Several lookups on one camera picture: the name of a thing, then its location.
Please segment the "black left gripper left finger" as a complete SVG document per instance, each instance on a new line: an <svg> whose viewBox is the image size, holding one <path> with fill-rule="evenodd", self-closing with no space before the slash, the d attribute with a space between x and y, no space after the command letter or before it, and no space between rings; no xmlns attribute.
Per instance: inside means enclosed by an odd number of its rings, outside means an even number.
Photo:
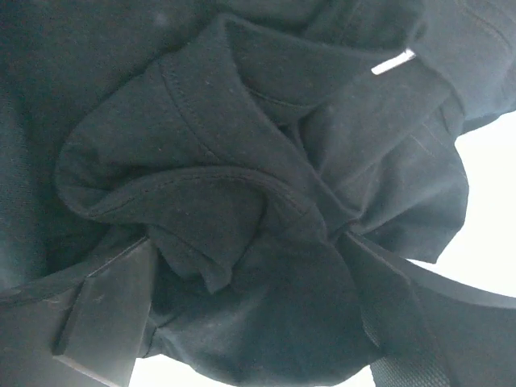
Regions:
<svg viewBox="0 0 516 387"><path fill-rule="evenodd" d="M152 298L152 244L143 239L88 276L54 357L104 386L127 386Z"/></svg>

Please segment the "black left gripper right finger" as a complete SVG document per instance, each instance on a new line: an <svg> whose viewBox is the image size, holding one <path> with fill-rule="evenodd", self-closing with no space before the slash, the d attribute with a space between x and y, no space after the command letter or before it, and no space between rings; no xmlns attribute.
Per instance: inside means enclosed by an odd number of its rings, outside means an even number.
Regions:
<svg viewBox="0 0 516 387"><path fill-rule="evenodd" d="M353 233L342 251L378 386L513 387L515 300L426 270Z"/></svg>

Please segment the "black t-shirt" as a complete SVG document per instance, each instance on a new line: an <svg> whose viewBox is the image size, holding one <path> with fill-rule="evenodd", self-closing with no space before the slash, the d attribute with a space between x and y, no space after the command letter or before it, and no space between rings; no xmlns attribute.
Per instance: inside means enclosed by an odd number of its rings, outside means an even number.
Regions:
<svg viewBox="0 0 516 387"><path fill-rule="evenodd" d="M456 140L514 109L512 1L2 2L2 385L104 386L53 350L143 239L135 361L371 368L343 236L435 262L468 203Z"/></svg>

